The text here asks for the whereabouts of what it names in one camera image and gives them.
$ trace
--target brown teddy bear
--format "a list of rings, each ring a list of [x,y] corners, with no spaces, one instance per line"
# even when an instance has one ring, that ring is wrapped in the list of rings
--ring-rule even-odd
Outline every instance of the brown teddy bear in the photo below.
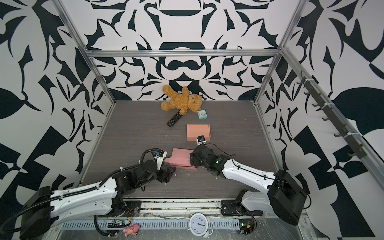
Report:
[[[189,91],[186,86],[183,87],[183,94],[175,92],[170,85],[165,85],[163,87],[163,92],[165,95],[173,99],[171,101],[165,101],[161,104],[161,109],[164,111],[177,108],[180,109],[180,114],[184,115],[187,113],[188,108],[195,113],[201,110],[200,107],[202,104],[202,97],[197,94],[189,95]]]

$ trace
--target pink stuffed toy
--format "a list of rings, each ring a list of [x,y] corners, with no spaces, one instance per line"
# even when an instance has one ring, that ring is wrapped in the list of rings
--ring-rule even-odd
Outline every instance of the pink stuffed toy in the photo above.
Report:
[[[124,229],[124,235],[127,237],[129,234],[132,234],[134,236],[137,235],[137,231],[139,230],[140,226],[136,223],[133,226],[127,227]]]

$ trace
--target white alarm clock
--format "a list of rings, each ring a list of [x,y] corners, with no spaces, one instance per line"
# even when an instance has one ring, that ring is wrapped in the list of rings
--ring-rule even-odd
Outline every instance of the white alarm clock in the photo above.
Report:
[[[196,236],[203,236],[203,238],[207,238],[213,232],[209,233],[208,226],[211,224],[211,219],[208,216],[204,216],[201,213],[197,213],[192,215],[189,220],[189,229]]]

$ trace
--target black and white pattern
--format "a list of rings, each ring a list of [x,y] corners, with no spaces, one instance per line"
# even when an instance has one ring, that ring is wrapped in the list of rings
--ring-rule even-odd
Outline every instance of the black and white pattern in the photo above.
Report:
[[[50,1],[0,0],[0,59],[2,223],[39,188],[73,186],[111,102]]]
[[[271,56],[96,58],[117,100],[166,99],[166,84],[204,99],[254,99]]]
[[[283,169],[312,198],[307,209],[320,240],[382,239],[384,192],[319,111],[282,58],[260,100]]]
[[[384,1],[310,0],[288,43],[383,158]]]
[[[297,2],[63,1],[87,47],[102,50],[174,49],[178,43],[200,49],[277,48]]]

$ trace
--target orange box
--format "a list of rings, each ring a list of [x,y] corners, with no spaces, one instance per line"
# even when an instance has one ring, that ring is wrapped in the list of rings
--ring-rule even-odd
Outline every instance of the orange box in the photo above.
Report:
[[[187,141],[196,141],[197,137],[202,135],[206,141],[211,139],[209,124],[187,124]]]

